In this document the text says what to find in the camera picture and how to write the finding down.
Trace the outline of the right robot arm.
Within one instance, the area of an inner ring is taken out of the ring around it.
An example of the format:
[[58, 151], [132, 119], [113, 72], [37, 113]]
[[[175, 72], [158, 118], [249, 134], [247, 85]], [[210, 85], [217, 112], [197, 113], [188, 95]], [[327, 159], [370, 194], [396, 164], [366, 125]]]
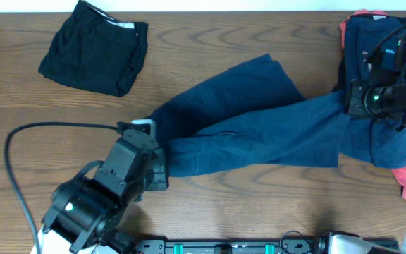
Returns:
[[[406, 33], [395, 30], [382, 40], [345, 35], [345, 62], [362, 60], [342, 95], [337, 115], [389, 123], [406, 131]], [[406, 236], [401, 253], [406, 253]]]

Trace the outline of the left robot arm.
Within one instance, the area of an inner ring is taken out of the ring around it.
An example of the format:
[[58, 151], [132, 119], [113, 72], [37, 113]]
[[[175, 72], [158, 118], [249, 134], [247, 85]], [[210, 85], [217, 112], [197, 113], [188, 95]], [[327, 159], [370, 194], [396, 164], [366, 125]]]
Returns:
[[42, 219], [36, 253], [92, 253], [116, 234], [128, 205], [168, 188], [166, 156], [152, 132], [127, 129], [104, 161], [62, 183]]

